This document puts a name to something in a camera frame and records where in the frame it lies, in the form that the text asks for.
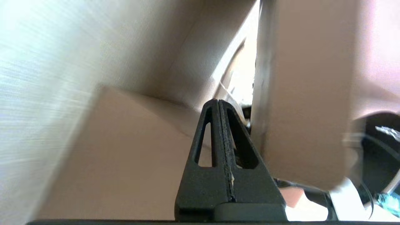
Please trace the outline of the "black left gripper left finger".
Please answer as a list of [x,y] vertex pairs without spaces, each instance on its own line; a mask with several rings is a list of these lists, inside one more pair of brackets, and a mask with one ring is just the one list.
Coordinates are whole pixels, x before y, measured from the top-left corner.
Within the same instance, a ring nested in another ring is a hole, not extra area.
[[[206,125],[211,125],[211,167],[201,167],[199,158]],[[216,99],[202,108],[174,205],[176,221],[211,221],[217,205],[231,199],[221,114]]]

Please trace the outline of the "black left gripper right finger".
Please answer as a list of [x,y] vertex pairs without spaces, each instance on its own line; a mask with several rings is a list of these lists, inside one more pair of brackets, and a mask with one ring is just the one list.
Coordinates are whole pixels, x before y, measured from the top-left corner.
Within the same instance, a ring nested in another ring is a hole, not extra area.
[[286,206],[235,108],[219,101],[230,198],[235,203]]

